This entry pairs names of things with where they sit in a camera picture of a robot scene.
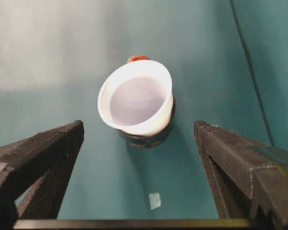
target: table surface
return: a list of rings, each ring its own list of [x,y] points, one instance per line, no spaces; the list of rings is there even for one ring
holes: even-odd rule
[[[176,100],[171,134],[146,150],[96,104],[106,77],[139,54],[168,68]],[[268,142],[227,1],[1,1],[0,146],[76,119],[85,137],[60,219],[217,218],[195,120]]]

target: red object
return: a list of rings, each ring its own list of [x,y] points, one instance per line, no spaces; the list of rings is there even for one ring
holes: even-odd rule
[[[132,56],[128,59],[128,63],[139,60],[149,60],[149,57],[146,55]]]

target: black metal bar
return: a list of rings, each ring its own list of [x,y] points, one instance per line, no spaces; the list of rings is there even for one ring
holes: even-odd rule
[[[0,148],[0,229],[12,229],[18,219],[14,200],[43,174],[20,211],[25,216],[57,216],[83,139],[83,123],[75,121]]]
[[[14,230],[258,229],[250,219],[197,220],[19,220]]]
[[[220,216],[244,210],[265,226],[288,229],[288,151],[203,121],[194,135]]]
[[[58,216],[83,141],[81,128],[81,126],[69,126],[61,130],[73,137],[72,145],[66,156],[39,178],[22,199],[18,206],[21,219],[55,219]]]

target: cup rim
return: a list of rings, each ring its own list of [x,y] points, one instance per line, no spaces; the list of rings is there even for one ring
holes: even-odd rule
[[[115,77],[116,75],[116,72],[118,72],[120,69],[122,68],[126,68],[127,66],[134,66],[134,65],[138,65],[139,63],[143,63],[143,62],[147,62],[147,63],[155,63],[157,65],[160,65],[164,68],[165,70],[165,74],[168,76],[168,79],[169,79],[169,91],[167,92],[167,96],[164,100],[164,102],[162,103],[161,107],[158,109],[157,112],[155,112],[154,115],[152,115],[150,118],[148,118],[147,120],[145,121],[142,121],[140,123],[137,123],[135,125],[130,125],[130,126],[124,126],[124,125],[117,125],[115,124],[114,122],[111,122],[109,121],[103,114],[103,111],[101,109],[101,98],[102,98],[102,95],[103,95],[103,91],[105,89],[105,87],[107,86],[107,84],[112,80],[112,78]],[[130,63],[127,63],[119,68],[117,68],[114,72],[112,72],[108,77],[107,79],[105,80],[105,82],[102,84],[100,90],[99,90],[99,94],[98,94],[98,101],[97,101],[97,106],[98,106],[98,113],[101,117],[101,119],[109,126],[113,127],[113,128],[116,128],[116,129],[120,129],[120,130],[125,130],[126,128],[135,128],[136,126],[140,126],[142,125],[143,123],[146,123],[146,122],[149,122],[151,120],[153,120],[155,117],[157,117],[159,115],[159,113],[161,113],[161,111],[164,109],[165,106],[167,106],[168,104],[168,101],[170,100],[171,98],[171,95],[172,95],[172,78],[171,78],[171,75],[168,71],[168,69],[162,65],[160,62],[157,62],[157,61],[153,61],[153,60],[138,60],[138,61],[134,61],[134,62],[130,62]]]

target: black cable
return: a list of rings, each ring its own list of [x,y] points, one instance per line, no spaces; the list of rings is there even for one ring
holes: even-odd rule
[[[231,10],[232,10],[233,16],[234,16],[234,21],[235,21],[235,24],[236,24],[236,27],[237,27],[239,38],[240,38],[240,41],[241,41],[241,44],[242,44],[242,47],[243,47],[243,50],[244,50],[244,53],[245,53],[245,56],[246,56],[246,60],[247,60],[247,63],[248,63],[250,74],[251,74],[251,77],[252,77],[252,80],[253,80],[253,84],[254,84],[254,88],[255,88],[255,91],[256,91],[257,99],[258,99],[259,106],[260,106],[260,109],[261,109],[261,113],[262,113],[263,119],[264,119],[264,125],[265,125],[265,128],[267,130],[270,143],[271,143],[272,146],[274,146],[275,145],[274,139],[273,139],[272,132],[271,132],[271,129],[270,129],[270,126],[269,126],[269,123],[268,123],[268,120],[267,120],[267,117],[266,117],[266,114],[265,114],[265,111],[264,111],[264,104],[263,104],[263,101],[261,99],[260,92],[259,92],[259,89],[258,89],[258,86],[257,86],[255,73],[254,73],[254,69],[253,69],[252,58],[251,58],[251,55],[250,55],[249,50],[248,50],[248,47],[247,47],[247,45],[245,43],[245,40],[243,38],[243,35],[242,35],[242,31],[241,31],[241,28],[240,28],[239,20],[238,20],[238,17],[237,17],[236,7],[235,7],[235,4],[234,4],[233,0],[229,0],[229,3],[230,3],[230,6],[231,6]]]

